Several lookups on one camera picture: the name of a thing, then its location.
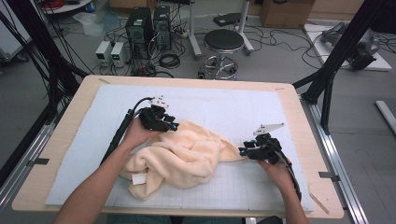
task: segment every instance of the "small white box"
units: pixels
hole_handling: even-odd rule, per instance
[[[102,41],[99,45],[99,48],[96,50],[95,54],[98,58],[99,62],[102,63],[102,66],[110,66],[111,65],[111,43],[110,41]]]
[[[111,51],[111,58],[116,67],[123,67],[128,60],[128,55],[123,42],[116,42]]]

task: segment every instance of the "power supply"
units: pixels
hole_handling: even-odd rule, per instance
[[[154,37],[151,13],[148,7],[134,7],[125,24],[133,59],[149,59]]]
[[[157,36],[157,45],[160,49],[172,48],[171,22],[169,15],[171,9],[169,6],[156,6],[152,22]]]
[[[128,54],[123,42],[116,42],[113,50],[111,50],[111,58],[116,67],[123,67],[125,65],[126,61],[128,61]]]
[[[102,66],[111,65],[111,43],[110,41],[102,41],[99,48],[96,50],[95,54]]]

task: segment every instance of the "wooden table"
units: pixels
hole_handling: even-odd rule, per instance
[[[290,133],[302,165],[314,212],[308,217],[341,218],[344,210],[330,178],[319,177],[318,172],[327,172],[317,142],[308,124],[295,89],[285,83],[262,83],[222,80],[199,80],[157,77],[106,77],[89,76],[84,79],[78,92],[65,111],[52,137],[43,149],[40,158],[49,159],[47,165],[35,165],[27,176],[21,190],[12,203],[18,211],[58,211],[59,206],[47,206],[45,201],[57,175],[64,154],[70,147],[77,129],[90,108],[96,92],[102,85],[136,85],[192,88],[223,88],[253,91],[276,91],[290,126]],[[185,210],[185,209],[142,209],[105,208],[106,213],[162,214],[179,216],[224,216],[224,217],[267,217],[285,214],[257,211]]]

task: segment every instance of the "stool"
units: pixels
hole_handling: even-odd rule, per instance
[[[205,74],[208,74],[214,79],[236,79],[238,64],[225,55],[240,51],[244,47],[244,38],[234,31],[214,30],[205,35],[204,44],[207,49],[219,55],[206,60],[198,77],[204,78]]]

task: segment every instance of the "towel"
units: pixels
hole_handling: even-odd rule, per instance
[[[219,161],[240,161],[238,147],[193,122],[183,120],[176,132],[162,133],[148,140],[147,146],[132,154],[120,176],[147,174],[146,183],[129,191],[143,201],[149,199],[162,183],[189,189],[207,182]]]

